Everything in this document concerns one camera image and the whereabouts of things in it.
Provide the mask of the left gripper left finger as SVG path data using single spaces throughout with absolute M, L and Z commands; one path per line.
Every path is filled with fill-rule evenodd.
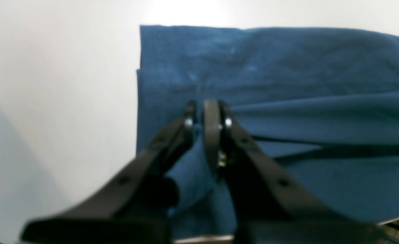
M 164 175 L 193 145 L 196 103 L 164 126 L 95 194 L 52 217 L 30 221 L 22 244 L 171 244 L 166 211 L 177 199 Z

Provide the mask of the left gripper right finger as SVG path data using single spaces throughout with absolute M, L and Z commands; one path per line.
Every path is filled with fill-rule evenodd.
M 206 159 L 228 184 L 238 228 L 234 244 L 384 244 L 384 230 L 344 217 L 267 156 L 228 104 L 204 101 Z

